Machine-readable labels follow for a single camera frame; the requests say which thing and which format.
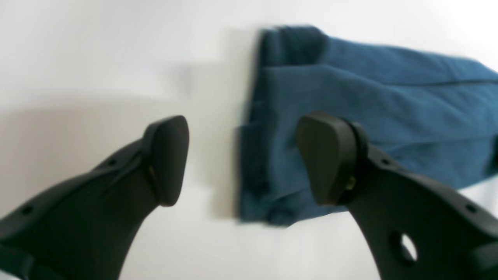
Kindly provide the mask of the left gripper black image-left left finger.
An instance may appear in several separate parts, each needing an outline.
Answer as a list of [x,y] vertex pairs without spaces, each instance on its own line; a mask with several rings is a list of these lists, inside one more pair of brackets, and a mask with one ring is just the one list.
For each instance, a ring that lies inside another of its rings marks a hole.
[[189,128],[178,115],[91,171],[27,200],[1,219],[1,271],[21,280],[117,280],[142,223],[179,199]]

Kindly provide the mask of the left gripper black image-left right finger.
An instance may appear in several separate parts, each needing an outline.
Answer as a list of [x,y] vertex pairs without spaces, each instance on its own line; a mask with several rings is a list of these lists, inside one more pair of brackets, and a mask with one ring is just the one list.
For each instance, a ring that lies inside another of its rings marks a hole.
[[345,206],[383,280],[496,280],[497,219],[452,188],[404,170],[363,128],[324,112],[296,139],[317,204]]

